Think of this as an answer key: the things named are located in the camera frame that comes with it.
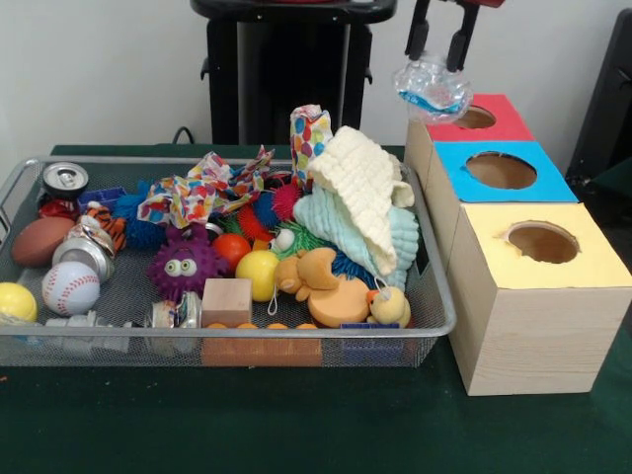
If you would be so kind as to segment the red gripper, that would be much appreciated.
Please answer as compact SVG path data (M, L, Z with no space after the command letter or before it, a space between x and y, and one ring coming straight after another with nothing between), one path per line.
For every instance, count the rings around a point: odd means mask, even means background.
M500 8L505 0L456 0L463 9L460 28L452 36L446 60L447 70L462 71L473 36L480 7ZM430 0L417 0L409 30L405 54L409 59L419 59L425 50L429 33L427 14Z

